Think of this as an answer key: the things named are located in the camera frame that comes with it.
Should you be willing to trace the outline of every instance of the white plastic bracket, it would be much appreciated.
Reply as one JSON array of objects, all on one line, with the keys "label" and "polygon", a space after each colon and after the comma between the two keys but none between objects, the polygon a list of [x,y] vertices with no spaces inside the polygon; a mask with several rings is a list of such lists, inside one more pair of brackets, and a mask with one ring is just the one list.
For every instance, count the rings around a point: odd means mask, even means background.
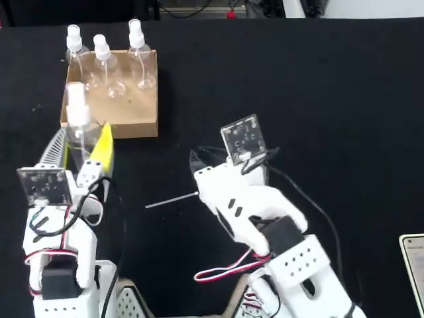
[{"label": "white plastic bracket", "polygon": [[317,237],[309,235],[303,242],[271,260],[266,268],[271,275],[278,275],[281,285],[290,288],[301,284],[329,264],[330,259]]}]

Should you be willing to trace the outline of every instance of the black cloth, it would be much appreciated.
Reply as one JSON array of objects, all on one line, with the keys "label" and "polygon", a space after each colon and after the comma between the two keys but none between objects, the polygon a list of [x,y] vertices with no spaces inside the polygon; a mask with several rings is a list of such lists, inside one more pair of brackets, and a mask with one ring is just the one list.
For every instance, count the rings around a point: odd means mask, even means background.
[{"label": "black cloth", "polygon": [[[117,140],[114,176],[129,215],[122,275],[137,284],[154,314],[204,315],[226,307],[237,277],[210,284],[192,277],[230,264],[246,247],[232,242],[198,198],[143,207],[195,191],[189,150],[222,146],[220,127],[256,113],[268,148],[281,148],[273,165],[337,226],[352,299],[362,301],[367,317],[418,317],[398,237],[424,229],[424,20],[143,27],[158,50],[160,136]],[[127,47],[125,23],[82,26],[89,45],[96,32],[111,48]],[[59,127],[65,33],[65,27],[0,31],[4,316],[32,317],[21,248],[26,207],[15,169],[35,164]],[[305,213],[334,264],[325,219],[289,183],[275,175],[270,183]],[[112,207],[97,230],[100,258],[117,261],[119,224]]]}]

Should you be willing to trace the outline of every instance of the spray bottle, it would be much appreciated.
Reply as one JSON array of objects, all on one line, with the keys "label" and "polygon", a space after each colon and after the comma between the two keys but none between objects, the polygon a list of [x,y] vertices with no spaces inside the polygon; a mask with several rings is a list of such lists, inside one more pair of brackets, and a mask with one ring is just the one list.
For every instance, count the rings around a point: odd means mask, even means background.
[{"label": "spray bottle", "polygon": [[101,125],[90,116],[89,106],[85,102],[83,83],[68,83],[66,91],[68,93],[66,135],[72,158],[79,172],[84,161],[90,158],[91,152],[99,140]]}]

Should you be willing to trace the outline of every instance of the brown cardboard tray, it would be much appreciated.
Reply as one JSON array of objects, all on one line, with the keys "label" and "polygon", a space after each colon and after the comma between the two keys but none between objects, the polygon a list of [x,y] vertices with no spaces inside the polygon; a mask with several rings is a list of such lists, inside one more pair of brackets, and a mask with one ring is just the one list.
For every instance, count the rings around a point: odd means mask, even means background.
[{"label": "brown cardboard tray", "polygon": [[[112,126],[113,138],[139,138],[158,136],[158,63],[156,51],[154,54],[154,65],[150,66],[156,75],[156,85],[153,88],[139,89],[134,83],[127,51],[112,51],[121,65],[127,91],[124,96],[116,99],[107,97],[103,92],[87,92],[87,103],[90,106],[91,116],[99,123],[109,123]],[[94,52],[89,59],[94,61]],[[66,83],[79,81],[80,73],[74,64],[68,68]],[[62,111],[60,113],[60,125],[67,125],[66,116],[66,94],[62,100]]]}]

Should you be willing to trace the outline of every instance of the robotic arm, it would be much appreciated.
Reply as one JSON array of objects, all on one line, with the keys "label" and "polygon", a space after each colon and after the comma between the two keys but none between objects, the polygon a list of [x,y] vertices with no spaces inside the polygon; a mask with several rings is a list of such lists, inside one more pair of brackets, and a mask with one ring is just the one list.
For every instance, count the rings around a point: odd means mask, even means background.
[{"label": "robotic arm", "polygon": [[227,162],[200,169],[194,178],[200,200],[234,241],[247,244],[259,256],[271,256],[248,279],[269,318],[365,318],[330,267],[317,237],[303,235],[303,213],[266,185],[266,167],[260,163],[267,150],[256,115],[223,127],[221,134]]},{"label": "robotic arm", "polygon": [[[40,162],[18,169],[28,199],[23,248],[30,266],[29,290],[40,317],[100,317],[116,266],[96,260],[97,238],[90,226],[103,216],[113,164],[111,127],[103,127],[77,178],[63,168],[68,143],[65,128],[52,139]],[[96,224],[88,217],[98,216]],[[115,288],[106,317],[116,317]]]}]

